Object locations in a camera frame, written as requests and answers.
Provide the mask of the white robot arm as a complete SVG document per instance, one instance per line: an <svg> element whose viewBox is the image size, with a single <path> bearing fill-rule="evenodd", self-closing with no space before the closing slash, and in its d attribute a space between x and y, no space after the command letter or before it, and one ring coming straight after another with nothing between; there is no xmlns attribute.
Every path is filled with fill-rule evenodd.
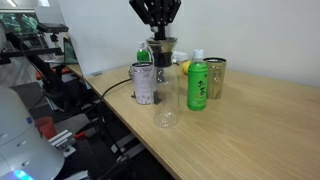
<svg viewBox="0 0 320 180"><path fill-rule="evenodd" d="M65 157L37 129L20 96L0 86L0 177L3 180L53 180L65 163ZM136 180L174 180L173 176L144 150L129 158L107 175L124 180L135 172Z"/></svg>

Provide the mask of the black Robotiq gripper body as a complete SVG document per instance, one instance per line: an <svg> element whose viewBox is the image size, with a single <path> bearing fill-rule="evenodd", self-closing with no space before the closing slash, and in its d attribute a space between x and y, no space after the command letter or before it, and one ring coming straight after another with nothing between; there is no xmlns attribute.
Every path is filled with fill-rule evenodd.
<svg viewBox="0 0 320 180"><path fill-rule="evenodd" d="M129 4L144 24L167 26L172 23L181 0L129 0Z"/></svg>

